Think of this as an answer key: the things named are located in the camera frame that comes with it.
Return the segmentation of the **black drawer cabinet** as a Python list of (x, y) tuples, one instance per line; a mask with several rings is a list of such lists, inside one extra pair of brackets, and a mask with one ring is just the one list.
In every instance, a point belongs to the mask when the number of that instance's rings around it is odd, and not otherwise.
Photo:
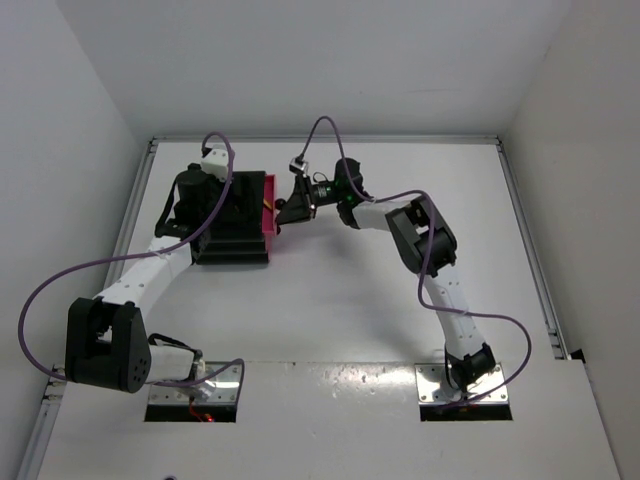
[[(263, 194), (266, 172), (263, 172)], [(257, 228), (237, 228), (215, 224), (191, 243), (198, 265), (266, 264), (262, 215)]]

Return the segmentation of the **pink top drawer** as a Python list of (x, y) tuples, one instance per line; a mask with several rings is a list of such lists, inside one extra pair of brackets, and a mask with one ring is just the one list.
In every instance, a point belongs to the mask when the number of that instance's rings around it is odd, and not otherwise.
[(274, 174), (266, 174), (264, 181), (262, 232), (266, 237), (278, 235), (276, 217), (277, 179)]

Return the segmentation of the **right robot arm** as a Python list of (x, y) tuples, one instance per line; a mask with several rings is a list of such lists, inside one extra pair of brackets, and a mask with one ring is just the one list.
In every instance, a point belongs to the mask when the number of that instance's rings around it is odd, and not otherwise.
[(308, 222), (319, 208), (334, 205), (342, 223), (356, 230), (388, 232), (403, 265), (418, 276), (445, 338), (445, 378), (452, 389), (467, 387), (496, 366), (490, 346), (468, 315), (455, 263), (457, 240), (437, 207), (424, 192), (410, 190), (378, 200), (363, 188), (360, 163), (336, 162), (334, 178), (315, 182), (301, 155), (289, 165), (294, 184), (288, 199), (276, 201), (276, 225)]

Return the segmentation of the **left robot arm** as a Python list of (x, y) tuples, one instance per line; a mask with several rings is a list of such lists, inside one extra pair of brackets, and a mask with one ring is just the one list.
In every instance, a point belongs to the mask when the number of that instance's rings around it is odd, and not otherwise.
[(135, 393), (145, 384), (193, 388), (212, 378), (200, 350), (148, 332), (145, 318), (192, 266), (267, 263), (274, 193), (275, 178), (264, 171), (225, 180), (191, 164), (177, 174), (145, 257), (95, 297), (70, 306), (67, 379)]

